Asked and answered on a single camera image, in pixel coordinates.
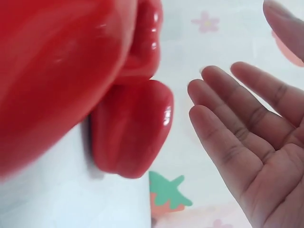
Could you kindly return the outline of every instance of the bell pepper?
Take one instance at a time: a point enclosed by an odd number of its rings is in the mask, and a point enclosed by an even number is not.
[[[138,2],[133,43],[115,84],[132,84],[150,79],[160,62],[159,36],[163,12],[161,0]]]
[[[88,115],[125,63],[137,0],[2,0],[0,178]]]
[[[93,159],[99,169],[139,178],[172,124],[173,95],[155,80],[114,85],[90,115]]]

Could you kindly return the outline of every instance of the white surface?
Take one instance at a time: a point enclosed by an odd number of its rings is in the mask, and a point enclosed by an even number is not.
[[[149,181],[103,174],[88,156],[86,123],[0,184],[0,228],[149,228]]]

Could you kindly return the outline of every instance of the red toy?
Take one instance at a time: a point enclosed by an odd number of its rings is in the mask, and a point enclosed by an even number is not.
[[[56,143],[92,109],[97,166],[137,178],[172,122],[160,58],[160,0],[0,3],[0,177]]]

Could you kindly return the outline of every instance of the hand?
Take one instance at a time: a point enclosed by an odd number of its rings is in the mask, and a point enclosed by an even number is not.
[[[304,60],[304,22],[273,1],[265,17],[285,45]],[[246,63],[233,75],[215,66],[189,84],[195,131],[254,228],[304,227],[304,91]]]

